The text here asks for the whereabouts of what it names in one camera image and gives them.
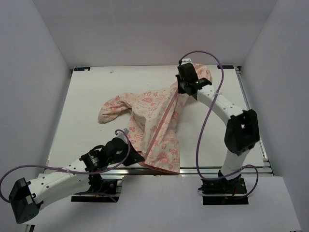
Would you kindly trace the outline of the pink cream printed hooded jacket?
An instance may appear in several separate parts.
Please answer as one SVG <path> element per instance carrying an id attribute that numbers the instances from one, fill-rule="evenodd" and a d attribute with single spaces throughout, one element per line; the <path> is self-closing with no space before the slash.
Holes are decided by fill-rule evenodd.
<path id="1" fill-rule="evenodd" d="M 177 125 L 188 98 L 178 92 L 177 78 L 169 77 L 163 87 L 143 93 L 125 92 L 109 99 L 99 110 L 98 122 L 111 122 L 129 111 L 127 136 L 144 158 L 139 165 L 177 174 L 181 164 Z"/>

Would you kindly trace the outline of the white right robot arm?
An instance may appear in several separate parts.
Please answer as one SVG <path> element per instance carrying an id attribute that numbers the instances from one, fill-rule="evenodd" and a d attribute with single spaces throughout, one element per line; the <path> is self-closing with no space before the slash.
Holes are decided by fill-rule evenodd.
<path id="1" fill-rule="evenodd" d="M 225 193 L 235 188 L 244 161 L 250 150 L 260 140 L 257 113 L 253 109 L 244 110 L 219 93 L 219 89 L 206 78 L 199 79 L 190 61 L 180 61 L 177 67 L 178 92 L 192 96 L 195 100 L 208 106 L 210 113 L 215 113 L 225 124 L 224 143 L 227 153 L 223 166 L 216 178 L 204 181 L 218 181 L 218 188 Z"/>

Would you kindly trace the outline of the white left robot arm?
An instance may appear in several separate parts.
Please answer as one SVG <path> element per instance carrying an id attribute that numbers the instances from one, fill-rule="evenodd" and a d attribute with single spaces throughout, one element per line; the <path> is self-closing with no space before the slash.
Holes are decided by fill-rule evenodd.
<path id="1" fill-rule="evenodd" d="M 98 145 L 78 160 L 46 176 L 27 181 L 17 180 L 9 194 L 15 220 L 25 223 L 46 206 L 73 194 L 114 194 L 116 180 L 100 175 L 109 165 L 121 163 L 130 166 L 145 159 L 125 139 L 113 138 L 106 145 Z"/>

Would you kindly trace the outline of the blue label sticker right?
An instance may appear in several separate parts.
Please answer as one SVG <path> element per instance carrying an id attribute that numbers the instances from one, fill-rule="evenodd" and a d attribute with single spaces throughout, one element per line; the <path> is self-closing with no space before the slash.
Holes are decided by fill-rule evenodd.
<path id="1" fill-rule="evenodd" d="M 234 69 L 234 66 L 233 65 L 222 65 L 222 66 L 220 66 L 220 65 L 217 65 L 217 68 L 218 69 Z"/>

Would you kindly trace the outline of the blue label sticker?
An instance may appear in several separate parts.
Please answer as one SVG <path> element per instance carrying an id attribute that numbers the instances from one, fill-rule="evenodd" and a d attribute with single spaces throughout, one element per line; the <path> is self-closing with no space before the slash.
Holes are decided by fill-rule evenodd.
<path id="1" fill-rule="evenodd" d="M 233 65 L 222 65 L 222 66 L 220 66 L 220 65 L 217 65 L 217 68 L 218 69 L 234 69 L 234 66 Z"/>
<path id="2" fill-rule="evenodd" d="M 90 67 L 75 67 L 73 69 L 74 72 L 87 72 L 90 70 Z"/>

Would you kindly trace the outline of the blue label sticker left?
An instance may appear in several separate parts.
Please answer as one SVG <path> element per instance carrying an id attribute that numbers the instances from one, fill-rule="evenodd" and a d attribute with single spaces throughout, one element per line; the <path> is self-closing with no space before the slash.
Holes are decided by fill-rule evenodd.
<path id="1" fill-rule="evenodd" d="M 87 72 L 90 70 L 90 67 L 75 67 L 73 69 L 74 72 Z"/>

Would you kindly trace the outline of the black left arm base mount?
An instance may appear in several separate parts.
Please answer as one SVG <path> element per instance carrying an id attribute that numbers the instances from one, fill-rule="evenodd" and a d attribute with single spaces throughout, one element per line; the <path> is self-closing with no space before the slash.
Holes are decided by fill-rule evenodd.
<path id="1" fill-rule="evenodd" d="M 103 179 L 99 175 L 89 177 L 90 188 L 71 196 L 71 202 L 117 203 L 121 193 L 120 179 Z"/>

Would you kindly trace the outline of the aluminium right table rail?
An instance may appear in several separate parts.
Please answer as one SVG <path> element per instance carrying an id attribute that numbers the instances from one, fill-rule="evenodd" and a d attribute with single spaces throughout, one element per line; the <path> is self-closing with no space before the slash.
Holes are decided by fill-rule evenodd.
<path id="1" fill-rule="evenodd" d="M 249 103 L 249 100 L 248 100 L 248 97 L 247 97 L 247 93 L 246 93 L 245 88 L 244 88 L 244 84 L 243 84 L 243 81 L 242 81 L 242 75 L 241 75 L 241 66 L 236 66 L 235 67 L 235 72 L 236 72 L 236 76 L 237 76 L 238 81 L 239 81 L 239 86 L 240 86 L 240 89 L 241 89 L 241 92 L 242 92 L 245 104 L 246 104 L 246 106 L 248 108 L 248 111 L 251 111 L 252 114 L 254 114 L 254 118 L 255 118 L 255 121 L 256 121 L 255 125 L 258 128 L 258 132 L 259 132 L 258 145 L 259 145 L 261 153 L 262 153 L 263 162 L 269 162 L 269 158 L 268 158 L 268 155 L 267 155 L 267 153 L 265 151 L 265 147 L 264 147 L 264 144 L 263 144 L 262 136 L 260 134 L 260 126 L 259 126 L 257 112 L 251 107 L 251 105 Z"/>

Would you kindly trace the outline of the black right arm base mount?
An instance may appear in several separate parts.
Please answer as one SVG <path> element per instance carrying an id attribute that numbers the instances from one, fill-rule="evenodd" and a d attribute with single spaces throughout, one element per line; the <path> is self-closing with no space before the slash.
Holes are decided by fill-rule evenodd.
<path id="1" fill-rule="evenodd" d="M 198 192 L 202 196 L 204 205 L 247 205 L 248 193 L 244 178 L 240 172 L 233 172 L 218 177 L 201 177 L 201 187 Z"/>

